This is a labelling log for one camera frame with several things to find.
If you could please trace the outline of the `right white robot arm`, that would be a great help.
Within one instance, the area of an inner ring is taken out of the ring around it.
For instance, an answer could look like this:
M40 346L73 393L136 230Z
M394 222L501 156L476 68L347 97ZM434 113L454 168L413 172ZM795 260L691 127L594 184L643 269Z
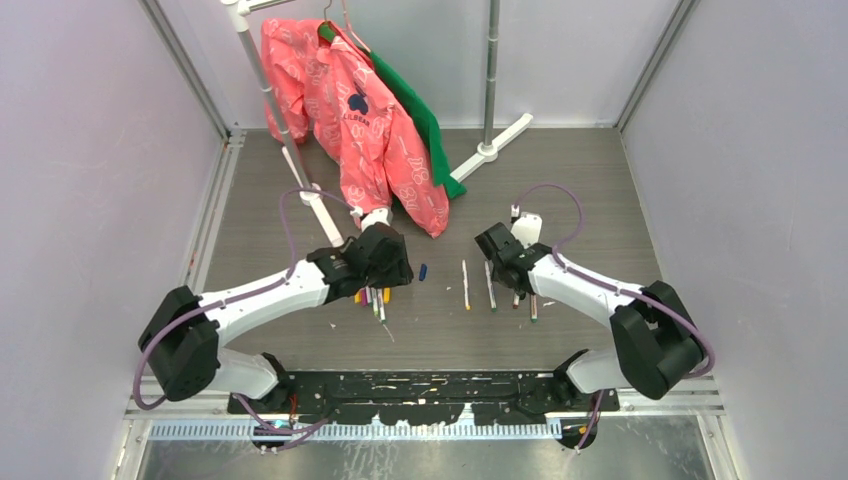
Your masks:
M618 388L659 400L681 380L713 367L712 348L669 284L614 280L547 245L524 245L502 223L478 234L475 242L492 265L493 282L519 297L562 303L610 332L612 347L580 351L555 369L555 396L565 409L580 410L594 393Z

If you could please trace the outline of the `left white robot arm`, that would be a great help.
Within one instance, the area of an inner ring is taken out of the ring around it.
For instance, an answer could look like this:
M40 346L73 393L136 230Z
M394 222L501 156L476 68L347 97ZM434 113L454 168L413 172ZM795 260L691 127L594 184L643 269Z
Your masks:
M339 247L317 249L290 268L247 284L203 294L176 287L138 339L137 371L151 370L162 395L145 402L135 384L136 403L152 410L211 390L280 412L292 397L281 362L267 353L231 351L228 344L285 315L351 298L366 287L400 287L412 279L404 236L377 223Z

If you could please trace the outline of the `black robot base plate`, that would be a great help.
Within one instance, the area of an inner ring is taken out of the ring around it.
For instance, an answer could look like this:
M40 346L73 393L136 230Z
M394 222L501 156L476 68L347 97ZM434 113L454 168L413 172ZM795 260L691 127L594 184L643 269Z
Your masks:
M375 420L394 426L450 425L470 410L475 425L541 424L549 414L616 411L616 394L586 394L564 375L544 371L295 371L260 400L241 394L227 410L267 419L293 414L300 422L340 425Z

